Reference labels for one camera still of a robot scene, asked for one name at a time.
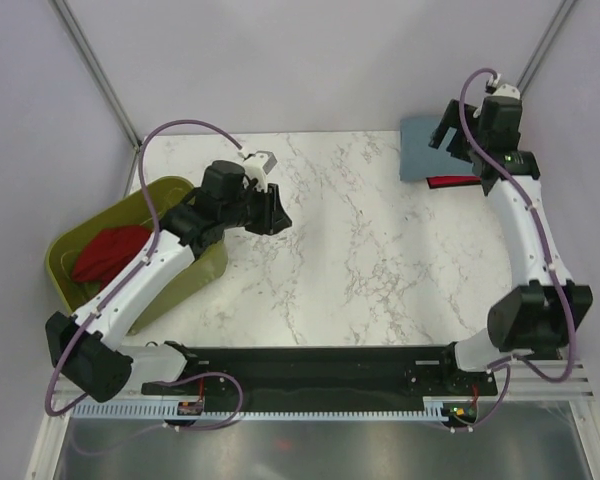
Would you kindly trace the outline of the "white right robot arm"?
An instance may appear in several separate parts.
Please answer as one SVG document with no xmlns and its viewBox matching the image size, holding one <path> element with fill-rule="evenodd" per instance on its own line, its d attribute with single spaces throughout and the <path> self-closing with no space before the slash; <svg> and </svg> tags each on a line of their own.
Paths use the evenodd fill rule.
<svg viewBox="0 0 600 480">
<path fill-rule="evenodd" d="M 446 150 L 479 178 L 499 219 L 512 276 L 511 291 L 489 309 L 486 327 L 452 344 L 453 359 L 438 368 L 449 393 L 469 387 L 474 372 L 568 346 L 593 303 L 590 287 L 574 281 L 557 251 L 536 158 L 518 147 L 521 116 L 515 96 L 492 94 L 480 107 L 452 100 L 429 141 L 438 149 L 447 131 L 456 131 Z"/>
</svg>

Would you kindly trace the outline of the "blue-grey t-shirt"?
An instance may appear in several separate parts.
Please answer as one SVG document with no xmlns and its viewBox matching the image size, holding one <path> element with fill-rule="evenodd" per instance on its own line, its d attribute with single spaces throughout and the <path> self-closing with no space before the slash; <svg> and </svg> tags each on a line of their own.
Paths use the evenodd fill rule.
<svg viewBox="0 0 600 480">
<path fill-rule="evenodd" d="M 407 116 L 400 120 L 399 178 L 413 183 L 433 177 L 469 176 L 471 164 L 453 158 L 445 146 L 429 146 L 431 134 L 438 127 L 439 115 Z"/>
</svg>

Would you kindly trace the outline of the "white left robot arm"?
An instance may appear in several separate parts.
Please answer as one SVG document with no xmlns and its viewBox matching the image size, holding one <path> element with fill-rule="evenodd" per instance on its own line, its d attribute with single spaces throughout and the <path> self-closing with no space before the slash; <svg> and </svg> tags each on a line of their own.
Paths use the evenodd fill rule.
<svg viewBox="0 0 600 480">
<path fill-rule="evenodd" d="M 213 161 L 199 186 L 160 218 L 157 232 L 95 298 L 66 316 L 54 313 L 45 333 L 54 371 L 98 402 L 115 397 L 132 374 L 133 360 L 120 352 L 133 323 L 165 287 L 220 242 L 243 228 L 273 236 L 291 227 L 276 184 L 267 180 L 277 160 L 257 151 L 242 163 Z"/>
</svg>

